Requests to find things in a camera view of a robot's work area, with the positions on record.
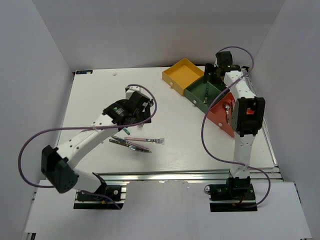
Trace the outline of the green handled fork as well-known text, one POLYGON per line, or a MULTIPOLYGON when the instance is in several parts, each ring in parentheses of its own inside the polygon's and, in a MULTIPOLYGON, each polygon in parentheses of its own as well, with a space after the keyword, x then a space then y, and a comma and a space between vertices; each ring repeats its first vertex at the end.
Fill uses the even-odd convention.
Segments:
POLYGON ((204 101, 203 101, 204 104, 207 104, 207 102, 208 102, 209 88, 210 88, 210 84, 207 81, 206 86, 205 86, 205 95, 204 95, 204 101))

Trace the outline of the dark handled spoon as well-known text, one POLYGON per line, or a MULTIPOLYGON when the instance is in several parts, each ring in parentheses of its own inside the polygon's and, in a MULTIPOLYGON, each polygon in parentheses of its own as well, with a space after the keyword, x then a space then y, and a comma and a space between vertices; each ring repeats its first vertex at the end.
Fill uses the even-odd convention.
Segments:
POLYGON ((226 113, 226 122, 227 122, 227 124, 230 124, 230 105, 228 102, 225 102, 223 104, 223 107, 224 107, 224 110, 226 113))

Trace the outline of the dark handled fork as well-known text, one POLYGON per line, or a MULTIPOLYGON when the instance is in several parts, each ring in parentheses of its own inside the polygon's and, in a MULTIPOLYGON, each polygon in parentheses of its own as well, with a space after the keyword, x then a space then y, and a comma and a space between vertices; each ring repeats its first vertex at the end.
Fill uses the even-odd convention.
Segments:
POLYGON ((141 124, 139 124, 139 125, 137 126, 137 129, 138 129, 138 130, 142 130, 142 129, 143 129, 143 127, 144 127, 144 124, 143 124, 143 123, 141 123, 141 124))

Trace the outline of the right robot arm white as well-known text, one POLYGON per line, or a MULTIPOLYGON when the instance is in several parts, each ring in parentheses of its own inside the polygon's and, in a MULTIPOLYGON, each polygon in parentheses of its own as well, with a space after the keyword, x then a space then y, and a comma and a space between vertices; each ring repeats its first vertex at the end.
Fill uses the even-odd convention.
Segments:
POLYGON ((227 51, 227 47, 216 53, 215 75, 223 84, 224 89, 212 102, 216 104, 220 97, 229 91, 235 100, 232 109, 230 126, 235 133, 233 161, 220 159, 214 156, 206 147, 204 141, 204 126, 206 117, 201 124, 201 142, 207 154, 221 163, 231 164, 229 170, 229 182, 225 188, 226 195, 236 200, 244 193, 242 185, 249 185, 252 145, 258 131, 262 128, 266 101, 263 97, 257 97, 248 87, 245 77, 248 73, 243 73, 238 65, 233 65, 232 54, 227 51))

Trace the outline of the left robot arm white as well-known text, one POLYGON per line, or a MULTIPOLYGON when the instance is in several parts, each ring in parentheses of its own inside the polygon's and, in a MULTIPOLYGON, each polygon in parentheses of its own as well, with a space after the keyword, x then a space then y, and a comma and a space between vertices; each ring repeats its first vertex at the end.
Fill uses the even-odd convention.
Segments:
POLYGON ((94 199, 105 196, 107 184, 94 172, 78 170, 78 163, 105 139, 128 125, 148 120, 154 101, 139 91, 105 108, 89 129, 56 147, 46 146, 41 153, 41 171, 60 193, 71 189, 85 191, 94 199))

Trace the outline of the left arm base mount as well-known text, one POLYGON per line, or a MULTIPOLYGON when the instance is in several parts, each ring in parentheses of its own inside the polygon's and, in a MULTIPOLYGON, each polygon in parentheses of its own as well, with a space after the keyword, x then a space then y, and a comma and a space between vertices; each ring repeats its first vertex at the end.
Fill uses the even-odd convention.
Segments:
POLYGON ((107 184, 96 193, 78 190, 73 208, 76 210, 121 210, 124 205, 124 187, 118 184, 107 184))

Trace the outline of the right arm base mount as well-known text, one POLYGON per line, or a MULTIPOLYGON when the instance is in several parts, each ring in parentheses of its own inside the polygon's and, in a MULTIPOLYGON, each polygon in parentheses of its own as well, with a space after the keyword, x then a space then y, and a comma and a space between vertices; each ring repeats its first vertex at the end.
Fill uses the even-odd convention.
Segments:
POLYGON ((204 192, 209 195, 209 206, 211 213, 231 212, 257 212, 256 195, 253 185, 244 193, 236 193, 232 196, 226 184, 207 184, 204 192))

